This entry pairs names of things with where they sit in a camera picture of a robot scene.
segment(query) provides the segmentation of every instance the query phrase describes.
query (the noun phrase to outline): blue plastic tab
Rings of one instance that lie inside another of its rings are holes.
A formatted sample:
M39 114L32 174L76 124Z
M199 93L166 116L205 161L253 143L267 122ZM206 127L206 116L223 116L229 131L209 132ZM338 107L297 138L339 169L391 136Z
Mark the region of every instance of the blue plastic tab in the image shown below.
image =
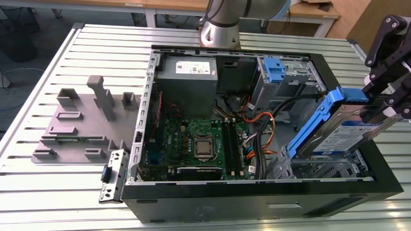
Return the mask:
M362 90L358 88L343 88L343 93L347 102L369 102L369 98Z
M265 70L271 83L281 83L286 76L286 66L278 58L265 58Z
M289 144L289 156L294 158L297 155L297 150L305 144L306 140L310 138L309 136L319 126L319 124L327 121L331 117L331 108L337 102L369 102L369 98L366 97L363 91L355 88L337 88L331 92L329 92L325 101L314 112L310 120L302 127L302 130L297 134L295 138Z

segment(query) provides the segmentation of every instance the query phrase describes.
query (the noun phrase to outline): white cable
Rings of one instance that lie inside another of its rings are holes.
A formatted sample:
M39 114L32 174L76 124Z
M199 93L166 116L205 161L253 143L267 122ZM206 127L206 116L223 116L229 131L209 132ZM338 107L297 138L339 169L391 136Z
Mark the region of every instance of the white cable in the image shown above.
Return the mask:
M39 68L18 68L18 69L14 69L14 70L3 72L3 74L11 73L11 72L15 72L15 71L19 71L19 70L36 70L36 71L43 71L44 72L44 70L42 70Z
M270 133L273 133L273 131L266 131L266 132L263 132L263 134L270 134ZM243 146L246 146L246 144L250 142L250 140L251 140L257 135L258 135L257 133L253 134L253 135L245 140Z

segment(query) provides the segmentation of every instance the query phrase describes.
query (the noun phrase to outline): aluminum work table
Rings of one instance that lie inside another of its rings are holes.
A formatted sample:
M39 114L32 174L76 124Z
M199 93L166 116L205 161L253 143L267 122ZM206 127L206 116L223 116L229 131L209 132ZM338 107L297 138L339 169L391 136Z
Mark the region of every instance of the aluminum work table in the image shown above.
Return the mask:
M126 204L100 205L103 166L36 166L32 152L62 88L92 93L90 75L112 94L142 93L152 44L198 46L195 30L84 25L74 28L0 143L0 230L411 230L411 123L377 138L405 193L329 218L142 224ZM323 54L343 87L362 87L363 53L343 39L241 34L243 49Z

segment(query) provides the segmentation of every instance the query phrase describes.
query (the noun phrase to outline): floor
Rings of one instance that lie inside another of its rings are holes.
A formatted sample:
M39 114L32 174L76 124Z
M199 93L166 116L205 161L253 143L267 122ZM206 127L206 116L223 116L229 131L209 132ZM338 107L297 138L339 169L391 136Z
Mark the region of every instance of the floor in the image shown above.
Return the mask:
M35 17L40 25L40 31L31 34L31 37L38 48L39 55L34 60L26 63L15 63L3 54L3 52L0 52L2 72L8 72L16 68L38 68L46 70L74 23L115 26L135 25L131 13L63 10L63 17L56 19L51 9L38 8L35 11ZM191 16L187 19L187 16L179 16L177 18L171 18L171 23L166 23L164 21L166 19L163 15L158 15L158 27L179 27L181 29L195 29L199 17ZM135 22L140 26L146 26L146 19L143 14L135 15ZM262 33L259 21L242 20L241 31L249 33ZM32 69L18 70L4 74L4 77L7 77L12 83L12 88L6 90L2 88L0 84L0 138L19 113L19 105L26 102L28 95L31 94L31 91L42 77L42 74L42 71Z

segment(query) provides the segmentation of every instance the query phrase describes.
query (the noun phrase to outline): robotic arm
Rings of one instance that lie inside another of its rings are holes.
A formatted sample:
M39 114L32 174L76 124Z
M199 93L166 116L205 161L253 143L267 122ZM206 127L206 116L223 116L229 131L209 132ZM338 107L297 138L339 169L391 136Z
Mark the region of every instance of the robotic arm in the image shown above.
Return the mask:
M201 23L205 24L202 45L214 48L237 48L241 42L239 20L271 19L283 16L291 0L210 0Z
M345 155L397 121L411 118L410 23L411 18L402 16L385 18L366 59L371 68L366 87L329 93L286 147L291 158ZM390 84L395 90L383 94ZM339 134L349 138L339 139Z
M401 115L411 119L411 18L389 15L381 25L377 39L366 60L371 68L363 92L381 94L390 83L395 92L381 107L363 116L366 123L379 123L387 117Z

